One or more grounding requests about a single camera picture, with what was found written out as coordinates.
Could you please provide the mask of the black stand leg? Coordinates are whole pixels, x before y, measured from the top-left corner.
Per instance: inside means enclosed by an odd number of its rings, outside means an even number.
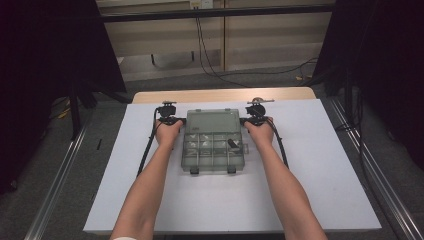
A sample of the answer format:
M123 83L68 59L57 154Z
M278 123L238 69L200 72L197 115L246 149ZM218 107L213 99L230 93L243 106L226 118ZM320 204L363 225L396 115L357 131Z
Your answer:
M70 111L72 118L72 140L75 140L81 130L81 119L79 112L79 103L77 88L73 80L69 83L69 101L70 101Z

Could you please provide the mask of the metal floor rail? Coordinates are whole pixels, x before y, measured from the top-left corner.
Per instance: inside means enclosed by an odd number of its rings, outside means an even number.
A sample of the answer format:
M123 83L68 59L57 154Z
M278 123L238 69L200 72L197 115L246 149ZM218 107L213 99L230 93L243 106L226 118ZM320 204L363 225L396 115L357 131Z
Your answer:
M345 128L353 146L359 154L359 162L362 166L364 176L370 177L378 189L379 194L384 199L389 212L393 215L395 222L401 228L407 240L424 240L424 232L419 229L412 214L395 192L387 177L378 165L375 157L370 152L368 146L362 139L362 133L358 127L354 127L348 120L347 114L338 99L331 100L331 105L335 110L342 127Z
M24 237L24 240L42 240L49 219L54 211L91 121L92 115L88 115L86 120L83 122L82 127L77 131L75 138L71 141L59 170L56 173L47 195L45 196L41 207L37 211L26 236Z

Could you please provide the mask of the person's left hand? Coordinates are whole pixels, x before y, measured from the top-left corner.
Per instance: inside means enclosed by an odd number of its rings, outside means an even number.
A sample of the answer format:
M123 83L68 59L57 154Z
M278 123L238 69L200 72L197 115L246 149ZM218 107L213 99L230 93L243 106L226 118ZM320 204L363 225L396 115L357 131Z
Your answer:
M155 138L159 146L172 148L182 126L181 120L177 120L173 125L166 125L157 120Z

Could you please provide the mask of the white board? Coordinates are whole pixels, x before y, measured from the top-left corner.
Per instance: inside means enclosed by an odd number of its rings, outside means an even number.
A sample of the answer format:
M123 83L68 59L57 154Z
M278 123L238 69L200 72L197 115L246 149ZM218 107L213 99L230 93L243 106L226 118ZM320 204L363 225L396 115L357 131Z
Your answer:
M84 229L108 234L141 163L155 104L131 104ZM322 227L328 231L374 230L380 223L353 167L317 100L275 101L265 106L281 140L290 171L304 187ZM263 164L247 132L242 132L245 166L227 172L185 172L184 134L171 155L155 230L165 234L273 233L282 227L275 213Z

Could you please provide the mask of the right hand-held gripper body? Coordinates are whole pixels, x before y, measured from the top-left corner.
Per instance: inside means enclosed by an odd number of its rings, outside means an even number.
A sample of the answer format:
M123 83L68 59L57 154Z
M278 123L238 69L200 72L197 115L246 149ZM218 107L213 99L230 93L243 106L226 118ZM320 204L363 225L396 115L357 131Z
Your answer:
M254 126L261 126L264 123L274 126L269 117L266 116L266 109L263 103L268 103L268 100L261 97L255 97L249 102L249 106L246 110L250 117L247 118L246 121Z

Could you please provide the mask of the white wall socket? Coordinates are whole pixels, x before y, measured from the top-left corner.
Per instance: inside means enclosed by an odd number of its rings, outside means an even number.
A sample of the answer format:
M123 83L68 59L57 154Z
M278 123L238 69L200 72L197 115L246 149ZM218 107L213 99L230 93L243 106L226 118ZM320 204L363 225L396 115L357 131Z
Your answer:
M190 0L191 9L212 9L213 0Z

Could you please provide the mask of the grey leaning panel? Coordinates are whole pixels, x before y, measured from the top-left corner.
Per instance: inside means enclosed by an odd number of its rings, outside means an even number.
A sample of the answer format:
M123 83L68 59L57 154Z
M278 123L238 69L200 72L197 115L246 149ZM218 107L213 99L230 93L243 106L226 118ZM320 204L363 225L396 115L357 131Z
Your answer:
M198 51L127 56L118 59L121 75L125 82L151 80L203 73L212 66L220 69L220 51L208 50L199 57Z

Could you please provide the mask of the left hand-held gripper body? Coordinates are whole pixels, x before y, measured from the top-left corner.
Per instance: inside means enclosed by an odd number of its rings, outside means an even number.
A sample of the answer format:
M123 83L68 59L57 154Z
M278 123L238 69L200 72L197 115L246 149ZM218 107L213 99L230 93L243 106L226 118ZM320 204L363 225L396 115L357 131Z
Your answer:
M162 106L158 108L160 115L159 121L165 125L173 125L178 121L176 114L176 106L173 101L164 101Z

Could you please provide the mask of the clear grey compartment box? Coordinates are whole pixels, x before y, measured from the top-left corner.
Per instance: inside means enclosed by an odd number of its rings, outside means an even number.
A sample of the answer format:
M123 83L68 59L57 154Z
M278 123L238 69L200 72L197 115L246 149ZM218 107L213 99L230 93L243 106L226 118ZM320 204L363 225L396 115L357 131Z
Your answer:
M244 143L237 109L196 109L187 112L181 167L185 172L235 174L245 166ZM231 148L232 139L239 148Z

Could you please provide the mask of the black curtain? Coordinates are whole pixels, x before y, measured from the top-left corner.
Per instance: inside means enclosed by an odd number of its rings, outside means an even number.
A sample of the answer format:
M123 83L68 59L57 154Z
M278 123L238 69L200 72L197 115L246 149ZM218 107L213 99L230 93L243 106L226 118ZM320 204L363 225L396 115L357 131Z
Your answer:
M313 78L354 82L424 170L424 0L336 0Z
M46 129L54 100L87 107L126 90L96 0L0 0L0 195Z

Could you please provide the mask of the black horizontal bar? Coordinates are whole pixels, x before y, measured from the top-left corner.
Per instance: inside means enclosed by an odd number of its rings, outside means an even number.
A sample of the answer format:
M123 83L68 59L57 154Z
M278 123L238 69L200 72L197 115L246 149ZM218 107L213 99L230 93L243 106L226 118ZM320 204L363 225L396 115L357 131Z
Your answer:
M125 13L125 14L102 14L100 19L105 23L155 21L174 19L197 19L214 17L236 17L277 14L307 14L332 12L334 4L314 5L289 5L272 7L248 7L248 8L216 8L200 10L175 10L165 12Z

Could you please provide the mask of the vertical wall trim strip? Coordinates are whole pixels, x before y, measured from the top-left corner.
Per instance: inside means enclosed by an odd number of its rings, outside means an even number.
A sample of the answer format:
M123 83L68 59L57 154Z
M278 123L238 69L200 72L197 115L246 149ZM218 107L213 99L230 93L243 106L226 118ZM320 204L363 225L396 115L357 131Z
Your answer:
M227 7L226 0L220 0L220 7L225 10ZM227 70L227 18L221 17L221 70Z

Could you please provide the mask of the person's right hand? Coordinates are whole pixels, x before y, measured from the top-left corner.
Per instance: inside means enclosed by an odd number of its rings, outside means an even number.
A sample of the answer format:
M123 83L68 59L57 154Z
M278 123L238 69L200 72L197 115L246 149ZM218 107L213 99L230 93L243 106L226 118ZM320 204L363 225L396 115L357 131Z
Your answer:
M244 127L249 132L258 150L262 151L272 146L274 132L269 123L255 126L250 122L245 122Z

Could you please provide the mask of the wooden table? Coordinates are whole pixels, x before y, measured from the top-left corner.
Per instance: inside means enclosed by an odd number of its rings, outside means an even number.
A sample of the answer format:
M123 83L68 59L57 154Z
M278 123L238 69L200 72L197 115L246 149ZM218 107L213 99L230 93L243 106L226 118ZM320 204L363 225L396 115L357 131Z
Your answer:
M136 93L132 103L162 103L166 100L177 103L229 101L247 102L255 97L274 100L305 100L315 99L316 95L309 87L151 91Z

